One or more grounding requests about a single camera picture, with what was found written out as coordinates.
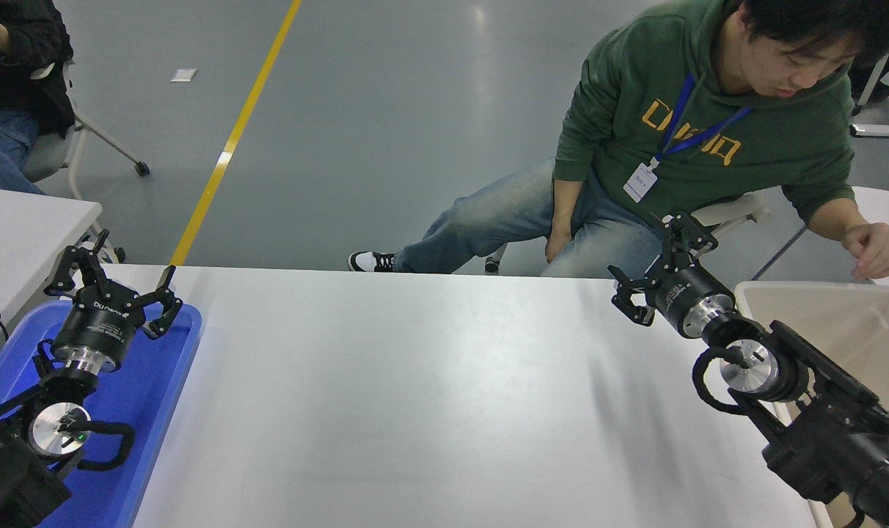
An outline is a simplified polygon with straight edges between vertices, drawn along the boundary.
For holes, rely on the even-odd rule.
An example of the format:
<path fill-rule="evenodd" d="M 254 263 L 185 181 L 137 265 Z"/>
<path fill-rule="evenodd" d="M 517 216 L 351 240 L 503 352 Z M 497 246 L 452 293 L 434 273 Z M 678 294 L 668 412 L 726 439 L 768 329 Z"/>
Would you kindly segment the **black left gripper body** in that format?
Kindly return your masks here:
<path fill-rule="evenodd" d="M 109 364 L 122 364 L 144 310 L 128 305 L 139 294 L 119 283 L 85 285 L 73 297 L 73 306 L 52 344 L 52 354 L 65 361 L 74 351 L 99 352 Z"/>

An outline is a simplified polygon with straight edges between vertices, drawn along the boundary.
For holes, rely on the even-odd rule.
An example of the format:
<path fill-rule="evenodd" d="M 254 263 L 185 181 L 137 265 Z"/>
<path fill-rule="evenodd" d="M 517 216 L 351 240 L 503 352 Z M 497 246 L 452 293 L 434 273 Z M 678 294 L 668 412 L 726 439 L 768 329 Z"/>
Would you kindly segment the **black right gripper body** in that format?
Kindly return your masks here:
<path fill-rule="evenodd" d="M 701 338 L 709 322 L 735 309 L 732 292 L 699 265 L 669 268 L 653 264 L 647 278 L 655 285 L 646 292 L 646 303 L 682 337 Z"/>

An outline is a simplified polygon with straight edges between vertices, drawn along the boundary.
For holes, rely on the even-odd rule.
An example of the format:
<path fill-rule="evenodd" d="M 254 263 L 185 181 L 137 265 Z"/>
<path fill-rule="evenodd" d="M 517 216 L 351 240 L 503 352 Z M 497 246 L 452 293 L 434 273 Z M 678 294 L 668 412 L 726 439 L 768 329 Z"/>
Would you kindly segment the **person's right hand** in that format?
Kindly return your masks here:
<path fill-rule="evenodd" d="M 553 221 L 545 246 L 545 257 L 548 263 L 556 260 L 559 254 L 573 241 L 573 232 L 569 221 Z"/>

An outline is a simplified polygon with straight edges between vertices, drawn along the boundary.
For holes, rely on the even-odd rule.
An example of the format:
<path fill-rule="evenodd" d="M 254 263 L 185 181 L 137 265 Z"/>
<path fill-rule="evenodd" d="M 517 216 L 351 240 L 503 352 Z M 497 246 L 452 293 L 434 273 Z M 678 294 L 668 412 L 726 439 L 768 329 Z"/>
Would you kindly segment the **person's left hand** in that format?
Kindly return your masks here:
<path fill-rule="evenodd" d="M 857 280 L 877 280 L 889 277 L 889 225 L 861 224 L 851 227 L 841 237 L 841 245 L 854 258 L 851 271 Z"/>

